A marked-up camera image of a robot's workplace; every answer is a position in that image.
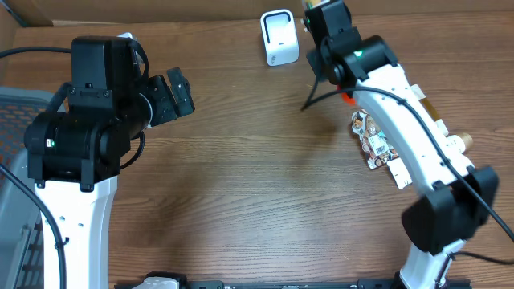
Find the brown Pantree snack pouch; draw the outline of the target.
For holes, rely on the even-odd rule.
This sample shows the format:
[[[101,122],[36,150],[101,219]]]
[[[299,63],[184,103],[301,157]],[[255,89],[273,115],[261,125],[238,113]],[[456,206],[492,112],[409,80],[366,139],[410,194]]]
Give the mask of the brown Pantree snack pouch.
[[[352,115],[352,129],[360,137],[372,169],[400,157],[410,167],[423,158],[440,157],[430,141],[447,149],[447,133],[432,119],[417,85],[389,90],[391,97],[362,86],[354,95],[361,110]]]

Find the white tube gold cap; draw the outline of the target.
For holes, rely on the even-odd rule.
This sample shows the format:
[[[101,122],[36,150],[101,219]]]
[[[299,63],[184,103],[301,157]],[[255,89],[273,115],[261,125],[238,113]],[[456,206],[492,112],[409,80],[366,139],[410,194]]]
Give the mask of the white tube gold cap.
[[[447,137],[447,142],[450,147],[457,149],[460,153],[465,153],[473,145],[472,137],[466,133],[450,135]],[[412,183],[410,174],[400,157],[388,161],[387,166],[399,189],[405,189]]]

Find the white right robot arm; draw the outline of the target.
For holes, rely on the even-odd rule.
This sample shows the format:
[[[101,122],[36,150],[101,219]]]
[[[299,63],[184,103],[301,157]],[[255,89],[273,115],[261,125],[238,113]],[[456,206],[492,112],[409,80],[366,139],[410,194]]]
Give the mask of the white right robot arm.
[[[402,213],[410,253],[393,288],[469,288],[450,281],[451,263],[492,211],[499,178],[477,169],[437,127],[386,41],[363,39],[342,1],[305,1],[308,53],[317,79],[364,108],[403,161],[419,199]]]

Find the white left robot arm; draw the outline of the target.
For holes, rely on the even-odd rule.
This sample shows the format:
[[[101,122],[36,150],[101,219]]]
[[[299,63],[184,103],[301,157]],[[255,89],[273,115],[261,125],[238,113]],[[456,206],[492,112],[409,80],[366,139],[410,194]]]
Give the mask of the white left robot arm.
[[[133,140],[194,111],[179,68],[149,74],[129,33],[71,43],[71,81],[27,127],[27,174],[45,205],[44,285],[106,288],[108,228]]]

